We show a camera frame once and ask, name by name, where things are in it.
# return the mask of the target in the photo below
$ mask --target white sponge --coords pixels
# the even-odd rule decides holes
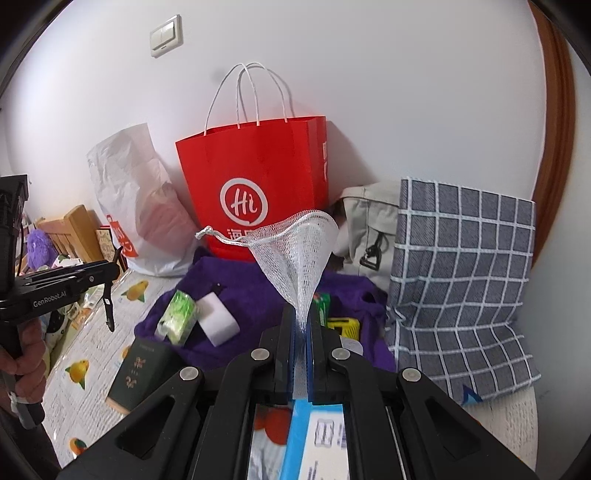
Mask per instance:
[[[240,333],[236,320],[214,292],[208,293],[196,304],[199,308],[197,321],[213,346],[221,345]]]

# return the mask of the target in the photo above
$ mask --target green book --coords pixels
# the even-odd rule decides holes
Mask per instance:
[[[169,344],[136,338],[105,401],[127,415],[186,365]]]

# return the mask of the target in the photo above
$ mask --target purple cloth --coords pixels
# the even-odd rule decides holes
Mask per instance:
[[[43,230],[33,230],[27,236],[27,265],[37,271],[42,265],[53,265],[57,258],[56,247]]]
[[[157,340],[156,325],[176,290],[195,300],[214,291],[240,326],[238,335],[214,347],[196,325],[185,346],[176,347],[188,364],[204,370],[224,367],[240,353],[257,348],[261,333],[281,323],[285,300],[258,264],[216,258],[198,248],[187,274],[174,290],[156,300],[145,320],[136,325],[135,336]],[[328,271],[317,291],[330,294],[330,316],[359,320],[363,356],[376,367],[394,371],[394,357],[379,334],[386,320],[386,294],[366,277]]]

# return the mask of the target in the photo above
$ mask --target grey plaid cushion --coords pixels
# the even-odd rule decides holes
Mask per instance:
[[[386,342],[458,403],[540,378],[515,319],[534,251],[534,204],[403,180]]]

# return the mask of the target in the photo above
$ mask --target bed sheet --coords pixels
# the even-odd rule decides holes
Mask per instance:
[[[179,279],[150,277],[128,270],[111,294],[115,331],[109,331],[100,302],[51,370],[43,399],[43,426],[61,466],[70,463],[123,418],[105,403],[107,393],[126,348],[134,340],[135,325]]]

